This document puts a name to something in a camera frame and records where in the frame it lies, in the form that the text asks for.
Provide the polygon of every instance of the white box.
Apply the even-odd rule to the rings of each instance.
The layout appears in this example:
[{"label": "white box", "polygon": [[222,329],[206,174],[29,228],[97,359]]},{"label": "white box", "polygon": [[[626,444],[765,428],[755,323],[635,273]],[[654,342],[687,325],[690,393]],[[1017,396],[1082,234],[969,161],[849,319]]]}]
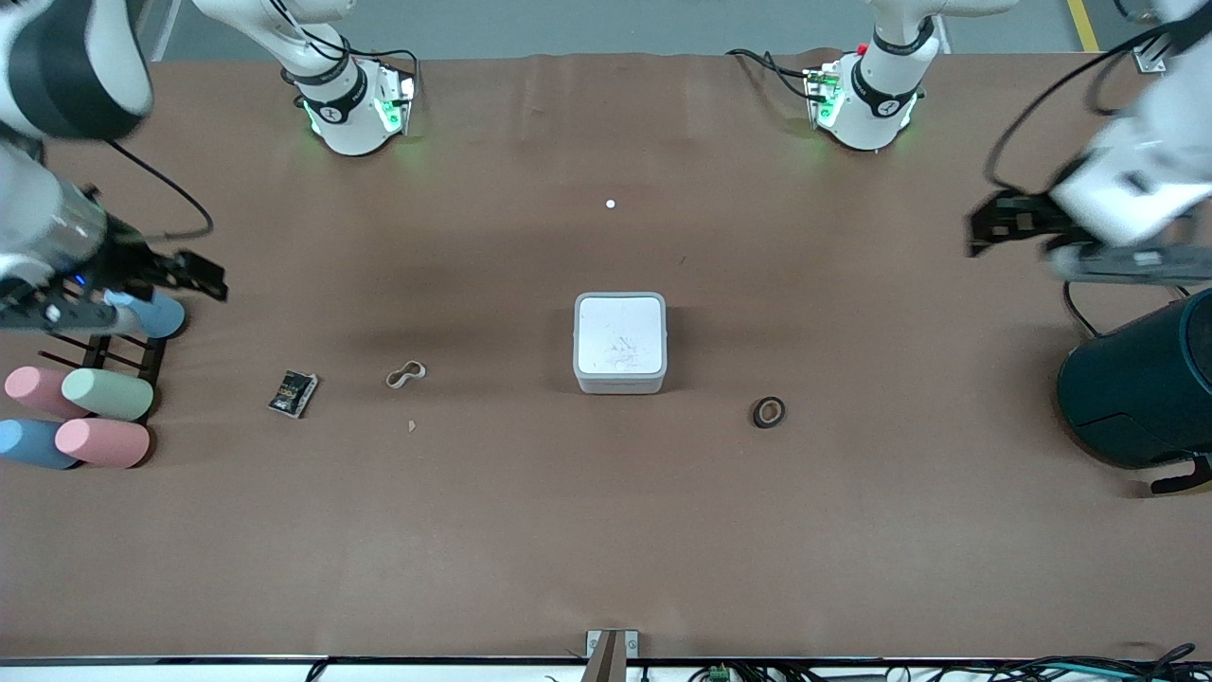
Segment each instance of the white box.
[{"label": "white box", "polygon": [[572,371],[585,394],[661,391],[668,366],[665,299],[652,291],[577,296]]}]

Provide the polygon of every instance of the black tape roll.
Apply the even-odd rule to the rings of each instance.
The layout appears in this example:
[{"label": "black tape roll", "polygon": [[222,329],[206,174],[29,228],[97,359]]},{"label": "black tape roll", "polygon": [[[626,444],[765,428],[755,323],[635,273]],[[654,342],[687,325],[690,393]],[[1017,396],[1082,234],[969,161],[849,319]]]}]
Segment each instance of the black tape roll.
[{"label": "black tape roll", "polygon": [[754,406],[754,426],[758,429],[774,429],[783,424],[784,417],[787,417],[787,406],[773,396],[762,399]]}]

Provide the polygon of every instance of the small black package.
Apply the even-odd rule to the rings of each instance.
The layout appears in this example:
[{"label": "small black package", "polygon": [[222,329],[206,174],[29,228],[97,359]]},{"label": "small black package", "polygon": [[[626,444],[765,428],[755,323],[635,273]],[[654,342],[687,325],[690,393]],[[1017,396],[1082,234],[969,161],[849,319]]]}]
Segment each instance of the small black package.
[{"label": "small black package", "polygon": [[269,409],[282,413],[291,419],[303,417],[303,411],[319,383],[320,378],[314,374],[287,372],[282,385],[278,388],[278,395],[269,402]]}]

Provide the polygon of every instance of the mint green cylinder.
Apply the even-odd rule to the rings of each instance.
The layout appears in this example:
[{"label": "mint green cylinder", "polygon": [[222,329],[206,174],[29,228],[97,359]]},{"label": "mint green cylinder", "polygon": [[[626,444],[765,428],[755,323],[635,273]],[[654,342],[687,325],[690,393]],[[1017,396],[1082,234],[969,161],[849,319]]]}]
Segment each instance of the mint green cylinder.
[{"label": "mint green cylinder", "polygon": [[63,380],[63,397],[98,417],[135,422],[152,407],[155,391],[137,377],[78,369]]}]

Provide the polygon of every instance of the pink cylinder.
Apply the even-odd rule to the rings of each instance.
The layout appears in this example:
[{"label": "pink cylinder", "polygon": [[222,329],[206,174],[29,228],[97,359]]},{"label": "pink cylinder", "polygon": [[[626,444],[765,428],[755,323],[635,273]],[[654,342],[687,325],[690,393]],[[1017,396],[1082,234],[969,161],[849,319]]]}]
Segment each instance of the pink cylinder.
[{"label": "pink cylinder", "polygon": [[4,392],[10,399],[46,414],[63,419],[79,419],[88,411],[63,397],[63,380],[67,373],[40,367],[22,367],[12,371],[4,383]]},{"label": "pink cylinder", "polygon": [[135,466],[152,447],[152,435],[138,424],[112,419],[74,419],[59,428],[55,447],[61,453],[98,466]]}]

